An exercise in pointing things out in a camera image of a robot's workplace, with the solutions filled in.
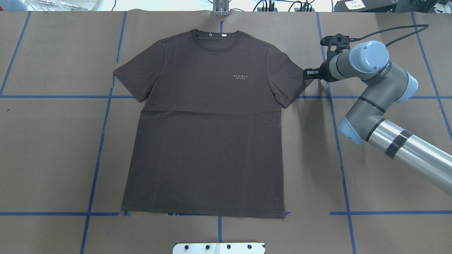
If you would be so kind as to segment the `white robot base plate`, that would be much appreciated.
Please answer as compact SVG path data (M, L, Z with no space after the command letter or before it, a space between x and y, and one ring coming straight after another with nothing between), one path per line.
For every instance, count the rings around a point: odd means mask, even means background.
M266 254L265 243L226 242L226 243L180 243L172 250L173 254Z

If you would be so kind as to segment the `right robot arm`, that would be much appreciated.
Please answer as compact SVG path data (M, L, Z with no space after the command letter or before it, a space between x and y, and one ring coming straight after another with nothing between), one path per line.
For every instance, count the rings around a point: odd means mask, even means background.
M338 125L338 132L354 143L371 144L451 194L451 155L384 117L393 103L404 103L416 93L417 80L390 60L382 42L350 48L347 39L327 36L320 44L328 48L327 59L319 68L304 70L304 79L332 83L359 78L367 86Z

